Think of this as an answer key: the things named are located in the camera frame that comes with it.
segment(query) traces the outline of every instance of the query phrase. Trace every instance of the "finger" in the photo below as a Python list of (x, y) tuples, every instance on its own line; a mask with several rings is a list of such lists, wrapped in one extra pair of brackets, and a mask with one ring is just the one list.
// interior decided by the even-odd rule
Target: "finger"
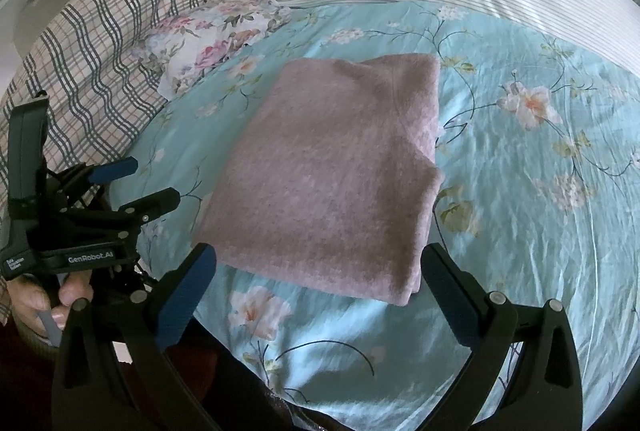
[(91, 270), (82, 270), (69, 274), (58, 292), (58, 298), (63, 305), (69, 307), (76, 299), (82, 297), (90, 301), (94, 298), (94, 289), (89, 284), (91, 273)]
[(47, 293), (26, 277), (18, 277), (7, 281), (7, 290), (14, 306), (23, 306), (32, 311), (49, 310), (50, 303)]
[(26, 277), (7, 282), (7, 291), (13, 305), (14, 315), (39, 335), (47, 335), (37, 312), (49, 310), (49, 298), (45, 291)]
[(68, 306), (59, 305), (51, 311), (51, 317), (53, 317), (53, 320), (56, 322), (60, 330), (65, 329), (66, 320), (69, 317), (70, 310), (71, 308)]

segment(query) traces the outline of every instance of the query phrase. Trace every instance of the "bed cover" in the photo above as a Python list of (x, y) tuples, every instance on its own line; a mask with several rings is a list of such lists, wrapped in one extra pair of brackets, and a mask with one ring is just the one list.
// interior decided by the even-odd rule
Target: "bed cover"
[[(162, 275), (186, 255), (228, 151), (286, 61), (403, 52), (442, 62), (436, 163), (447, 178), (431, 241), (447, 245), (485, 289), (568, 307), (588, 427), (640, 350), (640, 88), (595, 54), (441, 2), (297, 10), (288, 26), (156, 116), (130, 151), (139, 172), (118, 182), (111, 199), (166, 186), (181, 192), (179, 210), (140, 241)], [(426, 287), (409, 306), (393, 307), (220, 267), (196, 317), (276, 394), (354, 429), (414, 429), (467, 353)]]

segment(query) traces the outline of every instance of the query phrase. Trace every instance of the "plaid blanket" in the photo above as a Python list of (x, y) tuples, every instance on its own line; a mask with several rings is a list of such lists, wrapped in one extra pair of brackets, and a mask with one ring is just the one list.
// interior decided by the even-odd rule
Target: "plaid blanket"
[[(47, 26), (0, 102), (0, 209), (7, 199), (8, 122), (40, 90), (49, 96), (49, 168), (122, 157), (164, 106), (158, 78), (132, 46), (168, 16), (206, 0), (71, 0)], [(0, 277), (0, 323), (10, 311)]]

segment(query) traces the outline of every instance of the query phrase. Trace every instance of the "folded pink towel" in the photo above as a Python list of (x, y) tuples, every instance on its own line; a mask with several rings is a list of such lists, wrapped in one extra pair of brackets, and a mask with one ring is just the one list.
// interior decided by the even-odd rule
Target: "folded pink towel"
[(241, 270), (406, 305), (443, 179), (439, 69), (420, 54), (286, 64), (193, 241)]

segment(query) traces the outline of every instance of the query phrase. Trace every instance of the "floral fabric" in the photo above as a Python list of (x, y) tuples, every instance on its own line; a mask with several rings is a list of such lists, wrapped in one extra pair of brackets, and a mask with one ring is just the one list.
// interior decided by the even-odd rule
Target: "floral fabric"
[[(179, 208), (141, 240), (162, 275), (190, 251), (225, 159), (287, 61), (412, 52), (441, 65), (436, 165), (446, 181), (430, 239), (485, 290), (567, 308), (587, 429), (640, 355), (640, 78), (592, 52), (443, 3), (294, 10), (162, 110), (132, 150), (140, 171), (111, 198), (180, 191)], [(219, 265), (196, 317), (279, 397), (356, 431), (414, 431), (468, 357), (424, 285), (396, 307)]]
[(143, 66), (160, 75), (158, 93), (173, 100), (289, 19), (289, 8), (275, 0), (209, 0), (162, 21), (141, 41), (137, 54)]

